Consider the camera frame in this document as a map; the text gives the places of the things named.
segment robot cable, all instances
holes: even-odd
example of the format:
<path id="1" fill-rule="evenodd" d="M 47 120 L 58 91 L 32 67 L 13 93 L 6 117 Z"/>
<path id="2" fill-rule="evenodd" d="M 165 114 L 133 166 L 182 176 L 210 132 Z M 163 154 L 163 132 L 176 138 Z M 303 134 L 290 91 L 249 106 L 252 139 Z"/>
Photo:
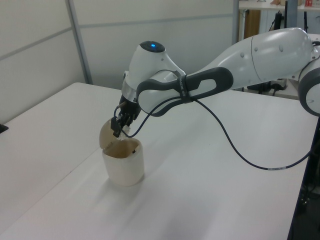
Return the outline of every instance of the robot cable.
<path id="1" fill-rule="evenodd" d="M 121 128 L 121 132 L 127 137 L 127 138 L 133 138 L 135 135 L 137 135 L 139 133 L 139 131 L 141 130 L 141 128 L 143 127 L 143 125 L 146 123 L 146 121 L 148 120 L 148 118 L 152 115 L 152 113 L 157 110 L 157 108 L 159 108 L 161 105 L 171 101 L 171 100 L 175 100 L 175 99 L 180 99 L 180 97 L 171 97 L 163 102 L 161 102 L 160 104 L 158 104 L 157 106 L 155 106 L 154 109 L 152 109 L 148 115 L 145 117 L 145 119 L 143 120 L 143 122 L 141 123 L 140 127 L 138 128 L 138 130 L 133 134 L 133 135 L 128 135 L 124 130 L 122 130 Z M 243 160 L 245 161 L 247 164 L 257 168 L 257 169 L 261 169 L 261 170 L 267 170 L 267 171 L 278 171 L 278 170 L 284 170 L 284 169 L 289 169 L 292 168 L 296 165 L 298 165 L 299 163 L 301 163 L 303 160 L 305 160 L 312 152 L 312 150 L 310 150 L 304 157 L 302 157 L 300 160 L 294 162 L 293 164 L 290 164 L 288 166 L 283 166 L 283 167 L 263 167 L 263 166 L 259 166 L 256 165 L 250 161 L 248 161 L 244 156 L 241 155 L 241 153 L 236 149 L 235 145 L 233 144 L 233 142 L 231 141 L 227 130 L 225 128 L 225 126 L 223 125 L 223 123 L 220 121 L 220 119 L 217 117 L 217 115 L 214 114 L 213 111 L 211 111 L 205 104 L 203 104 L 202 102 L 200 102 L 197 99 L 193 99 L 194 102 L 198 103 L 199 105 L 201 105 L 203 108 L 205 108 L 214 118 L 215 120 L 219 123 L 219 125 L 221 126 L 226 138 L 228 139 L 231 147 L 233 148 L 233 150 L 236 152 L 236 154 Z"/>

